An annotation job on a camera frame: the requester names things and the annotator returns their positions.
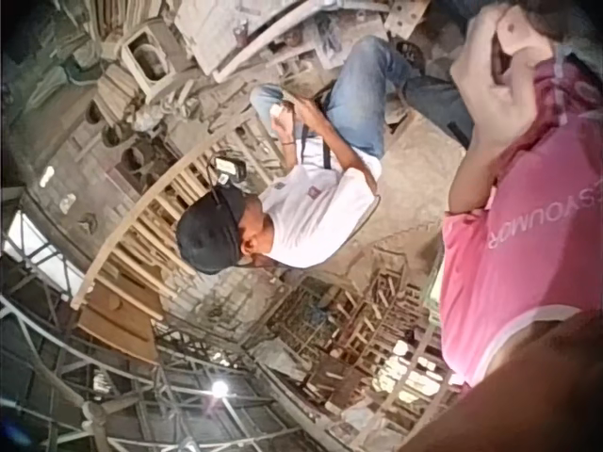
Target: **window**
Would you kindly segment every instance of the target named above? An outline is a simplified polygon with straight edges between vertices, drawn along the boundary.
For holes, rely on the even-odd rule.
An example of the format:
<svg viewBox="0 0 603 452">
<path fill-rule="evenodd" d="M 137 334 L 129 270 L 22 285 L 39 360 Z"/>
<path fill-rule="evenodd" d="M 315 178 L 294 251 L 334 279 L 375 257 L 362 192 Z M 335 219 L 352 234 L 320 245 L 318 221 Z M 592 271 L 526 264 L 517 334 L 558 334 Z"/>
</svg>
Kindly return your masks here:
<svg viewBox="0 0 603 452">
<path fill-rule="evenodd" d="M 80 285 L 84 275 L 69 261 L 63 263 L 63 255 L 53 247 L 46 237 L 36 228 L 26 214 L 19 211 L 15 216 L 8 237 L 17 249 L 6 240 L 3 252 L 17 262 L 23 261 L 23 255 L 30 256 L 33 264 L 63 292 L 63 299 L 70 299 Z"/>
</svg>

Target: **wood pile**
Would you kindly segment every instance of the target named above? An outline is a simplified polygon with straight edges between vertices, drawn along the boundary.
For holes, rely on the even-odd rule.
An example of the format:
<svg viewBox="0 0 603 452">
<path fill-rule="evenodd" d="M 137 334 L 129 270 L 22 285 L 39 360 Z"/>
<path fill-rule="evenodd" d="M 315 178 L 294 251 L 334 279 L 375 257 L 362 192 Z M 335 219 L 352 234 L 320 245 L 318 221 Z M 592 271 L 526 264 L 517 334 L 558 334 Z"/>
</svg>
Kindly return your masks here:
<svg viewBox="0 0 603 452">
<path fill-rule="evenodd" d="M 159 15 L 163 0 L 86 0 L 89 33 L 103 41 L 110 35 L 127 36 L 139 24 Z"/>
<path fill-rule="evenodd" d="M 97 82 L 94 103 L 106 122 L 113 126 L 123 120 L 138 93 L 139 85 L 134 77 L 117 64 L 111 64 Z"/>
</svg>

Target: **pink t-shirt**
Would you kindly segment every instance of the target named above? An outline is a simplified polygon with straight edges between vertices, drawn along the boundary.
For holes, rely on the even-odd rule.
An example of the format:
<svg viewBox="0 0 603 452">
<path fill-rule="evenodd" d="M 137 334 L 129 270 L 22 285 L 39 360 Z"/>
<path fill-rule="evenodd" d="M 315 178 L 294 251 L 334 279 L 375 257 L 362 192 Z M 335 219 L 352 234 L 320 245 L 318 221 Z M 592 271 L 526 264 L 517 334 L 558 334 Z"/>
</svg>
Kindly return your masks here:
<svg viewBox="0 0 603 452">
<path fill-rule="evenodd" d="M 568 62 L 541 64 L 535 87 L 538 119 L 501 158 L 489 208 L 444 221 L 444 358 L 471 386 L 516 332 L 603 297 L 601 93 Z"/>
</svg>

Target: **leg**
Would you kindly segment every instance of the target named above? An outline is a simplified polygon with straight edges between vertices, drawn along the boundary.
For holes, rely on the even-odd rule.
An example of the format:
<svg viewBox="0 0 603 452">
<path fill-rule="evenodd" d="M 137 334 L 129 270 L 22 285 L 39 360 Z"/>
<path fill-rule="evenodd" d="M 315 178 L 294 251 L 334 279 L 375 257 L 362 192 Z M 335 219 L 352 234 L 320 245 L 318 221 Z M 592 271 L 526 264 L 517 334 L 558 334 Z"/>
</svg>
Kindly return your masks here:
<svg viewBox="0 0 603 452">
<path fill-rule="evenodd" d="M 399 87 L 418 71 L 375 37 L 359 40 L 337 78 L 325 113 L 335 130 L 351 146 L 383 157 L 385 82 Z"/>
<path fill-rule="evenodd" d="M 452 83 L 429 76 L 415 77 L 406 83 L 402 94 L 408 105 L 468 148 L 473 120 Z"/>
<path fill-rule="evenodd" d="M 270 134 L 274 136 L 272 126 L 270 125 L 270 108 L 274 104 L 279 104 L 283 101 L 283 91 L 279 86 L 267 83 L 265 85 L 255 87 L 252 90 L 250 100 L 253 108 L 257 112 L 257 115 L 260 117 L 260 120 L 262 120 L 264 123 L 266 130 L 268 130 Z M 295 137 L 300 137 L 301 135 L 302 125 L 296 123 Z"/>
</svg>

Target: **person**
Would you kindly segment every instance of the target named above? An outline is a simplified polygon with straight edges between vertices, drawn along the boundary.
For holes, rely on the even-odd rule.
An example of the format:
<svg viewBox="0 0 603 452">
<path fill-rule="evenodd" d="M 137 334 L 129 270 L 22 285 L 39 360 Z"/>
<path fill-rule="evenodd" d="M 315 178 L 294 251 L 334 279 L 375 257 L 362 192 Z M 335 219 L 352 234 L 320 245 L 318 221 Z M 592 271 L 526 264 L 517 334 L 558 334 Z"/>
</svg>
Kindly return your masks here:
<svg viewBox="0 0 603 452">
<path fill-rule="evenodd" d="M 386 81 L 400 87 L 416 74 L 387 42 L 367 37 L 354 44 L 321 109 L 309 99 L 284 102 L 275 85 L 254 89 L 252 105 L 279 139 L 287 175 L 259 196 L 227 186 L 197 200 L 177 226 L 182 257 L 207 274 L 244 256 L 298 268 L 328 259 L 375 200 Z"/>
<path fill-rule="evenodd" d="M 443 225 L 442 347 L 472 389 L 402 452 L 603 450 L 603 91 L 525 12 L 483 8 L 450 71 L 474 124 Z"/>
</svg>

